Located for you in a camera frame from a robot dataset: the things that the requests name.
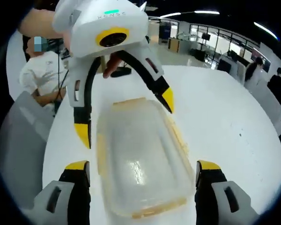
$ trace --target yellow ring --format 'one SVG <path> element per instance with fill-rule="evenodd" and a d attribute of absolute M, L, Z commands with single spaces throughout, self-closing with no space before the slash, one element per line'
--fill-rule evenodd
<path fill-rule="evenodd" d="M 98 46 L 101 46 L 101 45 L 100 45 L 100 41 L 101 41 L 104 37 L 106 37 L 106 36 L 108 36 L 108 35 L 110 35 L 110 34 L 115 34 L 115 33 L 124 33 L 124 34 L 127 35 L 126 38 L 129 37 L 129 30 L 128 30 L 128 29 L 123 28 L 123 27 L 112 27 L 112 28 L 110 28 L 109 30 L 103 30 L 100 34 L 97 35 L 97 37 L 96 37 L 96 44 L 97 44 Z"/>

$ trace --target white table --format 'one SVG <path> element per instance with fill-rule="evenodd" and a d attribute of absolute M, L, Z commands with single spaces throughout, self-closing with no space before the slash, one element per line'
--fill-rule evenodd
<path fill-rule="evenodd" d="M 189 146 L 189 158 L 217 163 L 262 213 L 281 184 L 281 145 L 261 106 L 230 75 L 200 67 L 164 66 L 175 98 L 173 119 Z M 102 109 L 132 98 L 155 99 L 137 74 L 103 79 L 96 75 L 92 91 L 92 146 L 86 149 L 74 129 L 73 109 L 66 97 L 51 128 L 44 156 L 43 187 L 58 180 L 72 162 L 90 161 L 91 224 L 106 225 L 96 161 L 96 121 Z M 195 202 L 143 219 L 145 224 L 195 224 Z"/>

